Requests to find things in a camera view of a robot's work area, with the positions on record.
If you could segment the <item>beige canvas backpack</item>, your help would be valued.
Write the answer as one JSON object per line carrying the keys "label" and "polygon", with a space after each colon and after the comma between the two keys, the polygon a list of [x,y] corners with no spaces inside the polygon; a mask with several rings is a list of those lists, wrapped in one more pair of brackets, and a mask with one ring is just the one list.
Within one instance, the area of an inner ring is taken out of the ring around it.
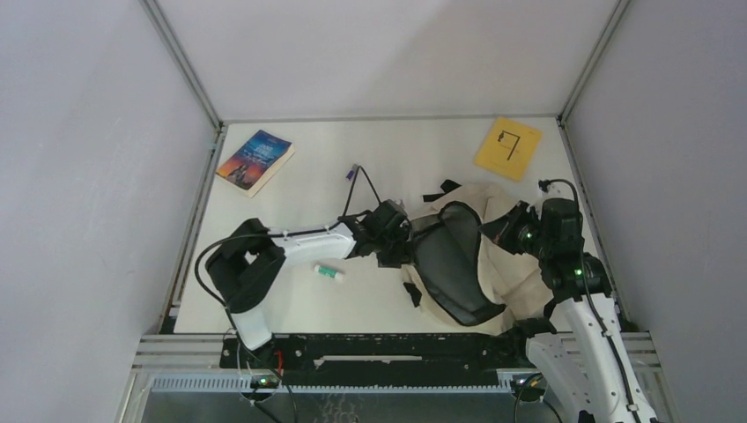
{"label": "beige canvas backpack", "polygon": [[425,194],[413,215],[411,258],[403,283],[412,303],[448,332],[498,336],[516,323],[551,319],[553,295],[541,280],[538,261],[511,255],[479,228],[509,212],[519,197],[496,182],[460,185],[447,180]]}

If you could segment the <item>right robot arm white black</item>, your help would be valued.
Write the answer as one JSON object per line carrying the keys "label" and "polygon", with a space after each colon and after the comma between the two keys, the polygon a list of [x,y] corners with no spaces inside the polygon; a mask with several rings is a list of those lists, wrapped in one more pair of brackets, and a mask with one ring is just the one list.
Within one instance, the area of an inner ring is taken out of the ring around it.
{"label": "right robot arm white black", "polygon": [[634,373],[601,261],[585,252],[577,202],[550,198],[535,210],[520,201],[484,223],[480,233],[512,255],[538,261],[555,309],[568,322],[582,359],[572,360],[559,335],[522,333],[509,342],[519,366],[535,365],[559,401],[564,422],[656,422]]}

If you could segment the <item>yellow notebook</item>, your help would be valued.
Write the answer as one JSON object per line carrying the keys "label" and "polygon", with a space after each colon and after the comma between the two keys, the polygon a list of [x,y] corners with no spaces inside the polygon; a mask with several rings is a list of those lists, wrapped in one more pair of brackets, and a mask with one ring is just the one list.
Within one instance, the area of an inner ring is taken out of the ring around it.
{"label": "yellow notebook", "polygon": [[509,180],[520,182],[542,136],[541,130],[501,116],[488,131],[473,163]]}

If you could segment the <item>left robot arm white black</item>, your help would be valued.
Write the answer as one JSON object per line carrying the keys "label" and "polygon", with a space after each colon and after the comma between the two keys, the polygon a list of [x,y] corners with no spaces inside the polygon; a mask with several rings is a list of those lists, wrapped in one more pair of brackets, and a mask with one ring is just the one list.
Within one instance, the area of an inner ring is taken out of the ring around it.
{"label": "left robot arm white black", "polygon": [[248,219],[198,255],[194,274],[224,309],[244,360],[265,367],[276,346],[261,304],[283,269],[370,255],[381,268],[399,268],[410,261],[412,229],[403,207],[392,200],[309,228],[271,229]]}

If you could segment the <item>Jane Eyre paperback book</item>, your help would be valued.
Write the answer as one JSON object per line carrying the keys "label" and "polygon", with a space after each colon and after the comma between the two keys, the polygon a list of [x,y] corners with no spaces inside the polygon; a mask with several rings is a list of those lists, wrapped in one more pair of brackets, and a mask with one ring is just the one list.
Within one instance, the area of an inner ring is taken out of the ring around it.
{"label": "Jane Eyre paperback book", "polygon": [[254,197],[294,153],[293,143],[258,130],[216,174],[247,197]]}

